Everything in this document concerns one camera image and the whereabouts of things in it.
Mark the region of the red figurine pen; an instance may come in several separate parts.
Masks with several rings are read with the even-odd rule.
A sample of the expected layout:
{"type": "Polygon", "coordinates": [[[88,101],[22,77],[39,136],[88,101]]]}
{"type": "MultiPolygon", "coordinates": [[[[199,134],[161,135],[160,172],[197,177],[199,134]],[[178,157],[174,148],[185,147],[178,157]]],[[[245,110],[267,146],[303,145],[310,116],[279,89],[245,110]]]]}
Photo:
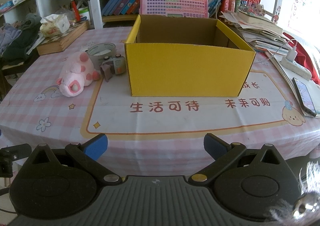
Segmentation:
{"type": "Polygon", "coordinates": [[[75,20],[76,20],[76,22],[79,22],[81,18],[80,18],[79,10],[78,10],[78,8],[76,7],[75,0],[70,0],[70,1],[71,1],[72,9],[73,9],[73,11],[74,11],[75,20]]]}

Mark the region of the stack of papers and books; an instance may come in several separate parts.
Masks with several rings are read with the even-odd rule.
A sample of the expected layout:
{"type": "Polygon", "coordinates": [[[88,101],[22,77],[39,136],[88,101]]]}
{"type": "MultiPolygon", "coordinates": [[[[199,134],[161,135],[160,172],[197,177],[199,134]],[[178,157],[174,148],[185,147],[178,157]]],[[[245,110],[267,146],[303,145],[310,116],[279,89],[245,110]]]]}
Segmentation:
{"type": "Polygon", "coordinates": [[[282,28],[265,17],[250,15],[240,10],[223,12],[221,19],[257,51],[276,52],[280,55],[286,55],[289,51],[290,46],[282,28]]]}

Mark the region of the grey tape roll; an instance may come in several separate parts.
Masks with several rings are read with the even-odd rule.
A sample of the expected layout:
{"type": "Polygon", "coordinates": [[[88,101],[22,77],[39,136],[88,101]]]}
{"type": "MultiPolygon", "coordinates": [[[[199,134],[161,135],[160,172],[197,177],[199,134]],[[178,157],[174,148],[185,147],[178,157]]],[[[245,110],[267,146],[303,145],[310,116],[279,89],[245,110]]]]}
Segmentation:
{"type": "Polygon", "coordinates": [[[99,43],[87,50],[87,54],[91,59],[94,68],[100,69],[105,57],[114,57],[116,55],[116,45],[113,43],[99,43]]]}

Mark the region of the grey toy car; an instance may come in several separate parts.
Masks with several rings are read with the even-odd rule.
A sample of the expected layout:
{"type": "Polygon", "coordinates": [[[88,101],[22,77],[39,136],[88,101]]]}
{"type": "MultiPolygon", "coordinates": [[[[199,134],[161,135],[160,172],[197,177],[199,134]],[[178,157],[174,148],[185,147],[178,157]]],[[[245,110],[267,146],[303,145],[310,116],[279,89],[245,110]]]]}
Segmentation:
{"type": "Polygon", "coordinates": [[[126,72],[126,60],[121,54],[115,56],[105,56],[100,65],[100,72],[106,82],[114,75],[121,75],[126,72]]]}

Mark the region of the pile of clothes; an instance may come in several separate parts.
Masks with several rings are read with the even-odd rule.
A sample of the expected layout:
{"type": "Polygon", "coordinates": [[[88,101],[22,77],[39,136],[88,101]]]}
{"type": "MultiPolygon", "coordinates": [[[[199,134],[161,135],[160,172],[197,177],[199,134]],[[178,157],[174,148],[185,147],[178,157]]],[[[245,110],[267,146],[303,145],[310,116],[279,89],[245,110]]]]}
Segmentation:
{"type": "Polygon", "coordinates": [[[17,26],[4,24],[1,27],[1,58],[4,62],[13,65],[29,57],[27,52],[39,37],[41,19],[29,13],[17,26]]]}

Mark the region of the pink checkered tablecloth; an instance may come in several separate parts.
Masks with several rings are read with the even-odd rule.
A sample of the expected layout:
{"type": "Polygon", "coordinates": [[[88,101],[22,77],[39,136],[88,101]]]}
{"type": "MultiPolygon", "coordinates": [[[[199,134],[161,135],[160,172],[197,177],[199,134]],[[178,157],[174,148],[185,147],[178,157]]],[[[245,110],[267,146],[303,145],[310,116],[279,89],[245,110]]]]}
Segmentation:
{"type": "Polygon", "coordinates": [[[76,97],[56,80],[74,52],[111,42],[119,53],[130,28],[89,30],[68,49],[44,55],[1,102],[1,146],[53,149],[108,137],[101,164],[125,175],[190,175],[211,162],[205,134],[249,149],[275,145],[285,158],[319,157],[319,119],[302,115],[291,89],[258,55],[239,97],[132,97],[126,75],[93,82],[76,97]]]}

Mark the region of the tissue pack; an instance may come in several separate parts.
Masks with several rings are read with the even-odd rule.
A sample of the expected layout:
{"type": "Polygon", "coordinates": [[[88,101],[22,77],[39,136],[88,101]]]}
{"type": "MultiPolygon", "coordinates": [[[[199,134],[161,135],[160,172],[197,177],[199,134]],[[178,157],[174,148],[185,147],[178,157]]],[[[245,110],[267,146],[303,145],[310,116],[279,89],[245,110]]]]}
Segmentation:
{"type": "Polygon", "coordinates": [[[60,15],[51,14],[47,17],[43,17],[40,23],[40,32],[44,37],[64,34],[70,27],[69,20],[65,13],[60,15]]]}

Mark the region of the white charger plug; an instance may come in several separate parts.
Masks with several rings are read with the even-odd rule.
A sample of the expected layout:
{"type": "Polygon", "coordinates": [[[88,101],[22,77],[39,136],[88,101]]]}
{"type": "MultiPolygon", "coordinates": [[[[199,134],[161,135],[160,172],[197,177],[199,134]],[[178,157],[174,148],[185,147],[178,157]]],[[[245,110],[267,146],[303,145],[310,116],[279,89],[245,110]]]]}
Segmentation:
{"type": "Polygon", "coordinates": [[[297,41],[295,39],[292,39],[291,42],[293,43],[292,48],[288,51],[286,59],[290,62],[293,62],[297,56],[296,47],[297,47],[297,41]]]}

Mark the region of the yellow cardboard box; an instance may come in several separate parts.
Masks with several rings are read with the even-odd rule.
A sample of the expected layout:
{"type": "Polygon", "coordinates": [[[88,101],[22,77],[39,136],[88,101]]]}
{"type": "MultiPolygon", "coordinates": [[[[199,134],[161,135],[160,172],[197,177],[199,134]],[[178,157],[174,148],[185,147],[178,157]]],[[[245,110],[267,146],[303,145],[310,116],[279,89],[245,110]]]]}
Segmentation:
{"type": "Polygon", "coordinates": [[[139,15],[125,57],[132,96],[237,97],[255,51],[218,19],[139,15]]]}

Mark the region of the white power strip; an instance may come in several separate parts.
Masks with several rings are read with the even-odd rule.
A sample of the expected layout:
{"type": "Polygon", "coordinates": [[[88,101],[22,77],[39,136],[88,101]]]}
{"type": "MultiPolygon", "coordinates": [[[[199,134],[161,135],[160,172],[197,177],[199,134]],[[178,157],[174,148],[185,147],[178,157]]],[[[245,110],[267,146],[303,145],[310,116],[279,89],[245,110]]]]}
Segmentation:
{"type": "Polygon", "coordinates": [[[311,72],[305,67],[303,67],[302,65],[298,64],[296,61],[289,61],[286,57],[283,56],[282,59],[280,60],[280,64],[284,68],[296,73],[297,75],[301,76],[305,80],[307,81],[311,80],[311,77],[312,77],[311,72]]]}

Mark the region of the black smartphone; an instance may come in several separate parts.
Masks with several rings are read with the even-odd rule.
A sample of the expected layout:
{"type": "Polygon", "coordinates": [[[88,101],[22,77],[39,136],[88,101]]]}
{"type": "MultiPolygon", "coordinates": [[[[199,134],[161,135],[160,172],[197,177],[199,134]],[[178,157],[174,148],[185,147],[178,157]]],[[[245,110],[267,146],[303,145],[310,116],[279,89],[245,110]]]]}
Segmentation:
{"type": "Polygon", "coordinates": [[[301,81],[297,80],[295,77],[292,78],[292,81],[295,86],[295,90],[298,94],[298,100],[302,107],[302,110],[306,112],[308,115],[316,117],[317,112],[307,86],[301,81]]]}

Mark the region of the wooden chess board box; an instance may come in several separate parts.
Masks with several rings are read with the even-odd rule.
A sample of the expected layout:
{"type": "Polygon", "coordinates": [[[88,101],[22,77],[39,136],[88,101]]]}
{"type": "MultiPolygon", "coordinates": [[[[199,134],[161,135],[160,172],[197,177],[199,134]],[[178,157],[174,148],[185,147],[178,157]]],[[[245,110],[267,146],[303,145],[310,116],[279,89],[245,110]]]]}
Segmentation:
{"type": "Polygon", "coordinates": [[[71,26],[65,33],[45,38],[37,47],[40,56],[63,52],[89,28],[89,21],[71,26]]]}

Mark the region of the green white jar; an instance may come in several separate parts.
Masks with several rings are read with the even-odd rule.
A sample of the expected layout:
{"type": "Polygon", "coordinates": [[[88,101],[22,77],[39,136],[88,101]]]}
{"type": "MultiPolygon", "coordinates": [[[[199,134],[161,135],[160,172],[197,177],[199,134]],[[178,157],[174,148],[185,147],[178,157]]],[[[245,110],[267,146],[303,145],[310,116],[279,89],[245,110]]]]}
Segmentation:
{"type": "Polygon", "coordinates": [[[79,15],[80,15],[81,21],[90,21],[91,20],[88,7],[79,8],[79,15]]]}

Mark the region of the pink keyboard learning tablet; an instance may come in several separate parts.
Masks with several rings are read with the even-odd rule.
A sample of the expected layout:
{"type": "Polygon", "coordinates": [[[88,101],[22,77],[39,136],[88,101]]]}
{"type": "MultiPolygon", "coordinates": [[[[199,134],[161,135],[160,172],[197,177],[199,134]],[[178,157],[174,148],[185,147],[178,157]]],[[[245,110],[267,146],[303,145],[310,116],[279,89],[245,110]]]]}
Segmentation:
{"type": "Polygon", "coordinates": [[[208,18],[208,0],[140,0],[139,14],[208,18]]]}

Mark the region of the pink plush pig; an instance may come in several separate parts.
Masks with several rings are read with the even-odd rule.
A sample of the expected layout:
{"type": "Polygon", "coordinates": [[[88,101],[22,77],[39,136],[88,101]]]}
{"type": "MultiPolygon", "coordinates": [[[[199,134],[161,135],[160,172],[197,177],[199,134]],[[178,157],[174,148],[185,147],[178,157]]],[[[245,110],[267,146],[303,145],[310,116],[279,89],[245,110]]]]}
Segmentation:
{"type": "Polygon", "coordinates": [[[59,78],[56,80],[59,90],[66,97],[75,97],[85,87],[100,79],[100,73],[94,68],[87,52],[75,52],[67,58],[59,78]]]}

